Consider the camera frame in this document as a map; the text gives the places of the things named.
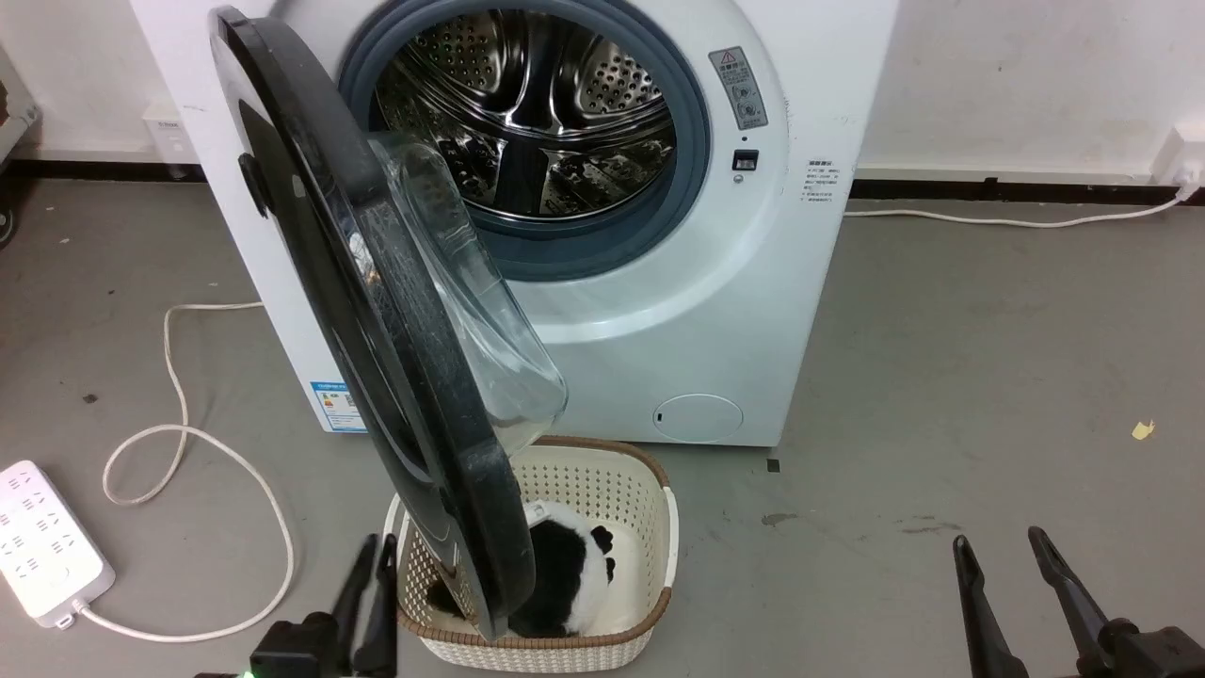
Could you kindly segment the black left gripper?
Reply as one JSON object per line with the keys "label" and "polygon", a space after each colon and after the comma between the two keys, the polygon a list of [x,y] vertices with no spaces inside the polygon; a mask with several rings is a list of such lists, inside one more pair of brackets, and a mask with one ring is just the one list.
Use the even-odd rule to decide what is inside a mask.
{"label": "black left gripper", "polygon": [[[199,677],[347,677],[349,658],[357,677],[396,677],[396,535],[368,535],[331,613],[302,621],[274,621],[239,672],[199,672]],[[362,594],[371,576],[374,605],[362,647],[352,656]]]}

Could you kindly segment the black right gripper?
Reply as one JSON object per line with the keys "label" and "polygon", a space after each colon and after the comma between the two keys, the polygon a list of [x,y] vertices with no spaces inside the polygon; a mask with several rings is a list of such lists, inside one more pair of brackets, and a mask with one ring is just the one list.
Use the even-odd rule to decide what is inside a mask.
{"label": "black right gripper", "polygon": [[[1182,627],[1166,626],[1142,632],[1133,621],[1109,621],[1088,589],[1062,558],[1050,533],[1030,526],[1027,537],[1036,555],[1038,570],[1058,597],[1072,644],[1078,654],[1081,677],[1203,677],[1204,648]],[[1007,647],[984,592],[986,577],[970,540],[953,541],[956,582],[962,605],[970,674],[980,677],[1028,677],[1028,670]]]}

